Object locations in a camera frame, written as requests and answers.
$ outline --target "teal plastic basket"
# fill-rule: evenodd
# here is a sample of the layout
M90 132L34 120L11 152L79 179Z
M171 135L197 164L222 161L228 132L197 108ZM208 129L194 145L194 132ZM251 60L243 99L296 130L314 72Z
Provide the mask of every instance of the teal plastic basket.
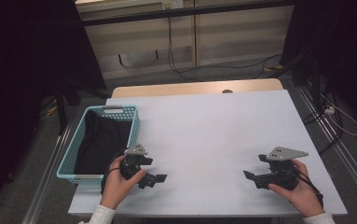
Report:
M137 143L137 134L140 128L140 119L136 105L96 105L90 106L85 110L84 115L79 121L73 139L64 154L62 163L57 171L57 177L66 179L73 184L95 184L100 183L103 175L75 175L76 155L82 140L85 136L85 116L89 111L94 111L99 117L110 119L132 121L129 141L127 147Z

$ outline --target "hand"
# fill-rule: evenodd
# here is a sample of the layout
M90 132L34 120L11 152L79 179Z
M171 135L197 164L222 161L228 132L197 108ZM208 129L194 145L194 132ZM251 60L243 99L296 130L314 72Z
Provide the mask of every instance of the hand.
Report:
M145 176L146 171L140 170L128 180L123 178L118 168L124 159L124 156L120 156L116 158L110 166L110 170L116 170L109 174L105 182L104 192L100 202L100 204L105 207L117 209L117 206L128 196L131 188Z
M304 163L297 160L292 160L292 162L302 174L309 176ZM324 213L314 189L301 180L292 191L275 184L269 184L268 188L286 198L304 217L313 217Z

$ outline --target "white sleeve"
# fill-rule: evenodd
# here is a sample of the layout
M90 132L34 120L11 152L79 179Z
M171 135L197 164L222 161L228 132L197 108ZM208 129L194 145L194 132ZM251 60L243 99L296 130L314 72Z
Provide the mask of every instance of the white sleeve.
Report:
M335 224L332 214L330 213L322 213L318 216L305 217L303 220L306 224Z
M111 224L114 218L116 210L97 204L96 211L91 215L91 219L88 224Z

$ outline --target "electrical outlet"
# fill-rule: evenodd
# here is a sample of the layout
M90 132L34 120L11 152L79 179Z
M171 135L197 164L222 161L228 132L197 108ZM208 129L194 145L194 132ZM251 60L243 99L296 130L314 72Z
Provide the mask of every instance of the electrical outlet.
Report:
M173 9L184 8L184 0L172 1L172 8Z
M163 10L172 9L172 1L161 2L161 9Z
M335 114L335 108L334 107L332 107L331 105L329 105L329 106L327 106L326 108L325 108L325 112L324 112L325 114Z

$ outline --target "black curtain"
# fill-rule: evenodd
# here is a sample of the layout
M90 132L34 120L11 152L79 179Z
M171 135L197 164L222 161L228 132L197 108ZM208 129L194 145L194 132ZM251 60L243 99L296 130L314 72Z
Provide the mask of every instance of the black curtain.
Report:
M300 53L316 59L320 75L329 77L330 88L351 105L357 116L357 1L297 1L289 26L281 64ZM303 84L312 73L312 63L293 68L295 84Z
M80 24L71 0L0 0L0 189L26 153L41 101L55 93L57 80L105 89L84 27L57 28L68 21Z

